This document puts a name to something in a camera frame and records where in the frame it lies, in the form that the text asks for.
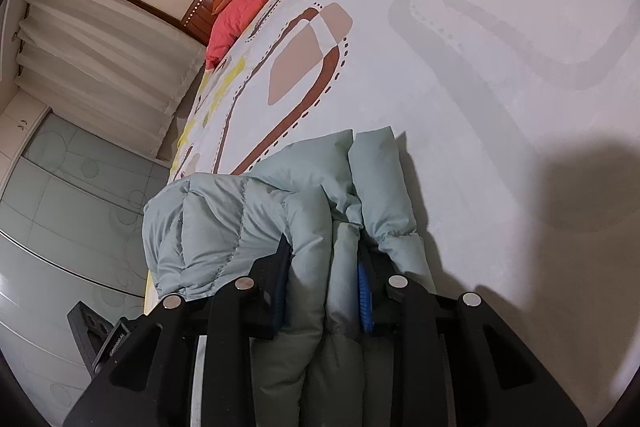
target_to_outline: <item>curtain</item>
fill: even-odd
[[[66,120],[155,158],[204,46],[125,0],[25,0],[16,83]]]

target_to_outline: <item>patterned bedsheet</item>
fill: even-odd
[[[172,177],[391,125],[445,295],[476,289],[591,425],[640,363],[640,0],[271,0]]]

